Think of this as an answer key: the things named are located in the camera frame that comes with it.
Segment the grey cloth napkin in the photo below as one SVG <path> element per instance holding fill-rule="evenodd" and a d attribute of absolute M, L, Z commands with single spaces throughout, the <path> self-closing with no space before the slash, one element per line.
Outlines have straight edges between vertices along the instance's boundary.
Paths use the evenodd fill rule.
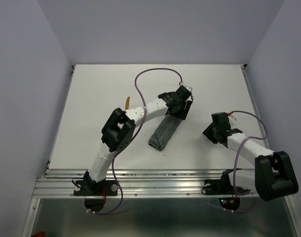
<path fill-rule="evenodd" d="M 163 151 L 182 121 L 180 118 L 166 115 L 150 137 L 149 146 L 158 151 Z"/>

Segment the gold knife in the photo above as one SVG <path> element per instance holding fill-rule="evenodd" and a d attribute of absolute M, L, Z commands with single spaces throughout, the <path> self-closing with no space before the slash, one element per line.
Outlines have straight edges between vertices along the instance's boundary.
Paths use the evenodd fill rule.
<path fill-rule="evenodd" d="M 130 105 L 130 96 L 128 96 L 126 101 L 125 101 L 125 110 L 129 109 L 129 105 Z"/>

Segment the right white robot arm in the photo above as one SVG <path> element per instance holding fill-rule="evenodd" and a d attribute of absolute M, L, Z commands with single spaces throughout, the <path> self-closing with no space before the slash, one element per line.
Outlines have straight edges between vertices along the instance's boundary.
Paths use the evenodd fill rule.
<path fill-rule="evenodd" d="M 203 131 L 213 144 L 221 144 L 236 153 L 234 166 L 222 172 L 219 179 L 205 180 L 206 195 L 248 195 L 256 192 L 263 201 L 296 194 L 299 185 L 290 156 L 284 151 L 267 149 L 233 128 L 232 113 L 211 115 L 212 123 Z"/>

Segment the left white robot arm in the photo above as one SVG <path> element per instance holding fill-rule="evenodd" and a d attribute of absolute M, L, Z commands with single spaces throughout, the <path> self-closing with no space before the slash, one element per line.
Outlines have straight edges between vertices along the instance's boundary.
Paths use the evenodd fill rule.
<path fill-rule="evenodd" d="M 188 115 L 193 103 L 192 88 L 180 85 L 176 91 L 159 94 L 154 100 L 129 110 L 116 108 L 102 128 L 101 145 L 92 166 L 83 176 L 81 187 L 96 195 L 102 190 L 108 168 L 137 136 L 144 123 L 163 117 L 149 144 L 162 151 Z"/>

